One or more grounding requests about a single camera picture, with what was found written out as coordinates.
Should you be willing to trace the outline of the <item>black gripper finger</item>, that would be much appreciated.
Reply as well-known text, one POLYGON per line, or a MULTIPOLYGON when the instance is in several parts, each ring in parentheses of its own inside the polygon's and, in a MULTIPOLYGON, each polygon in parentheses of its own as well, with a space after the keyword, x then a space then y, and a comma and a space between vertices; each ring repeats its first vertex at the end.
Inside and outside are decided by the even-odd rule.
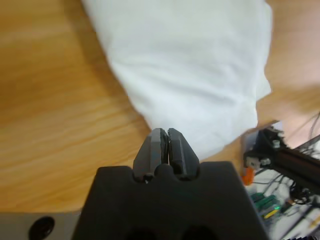
POLYGON ((175 128, 168 129, 169 164, 179 179, 196 179, 200 161, 185 137, 175 128))
POLYGON ((155 128, 145 138, 133 161, 134 177, 153 176, 159 165, 167 163, 168 135, 162 128, 155 128))

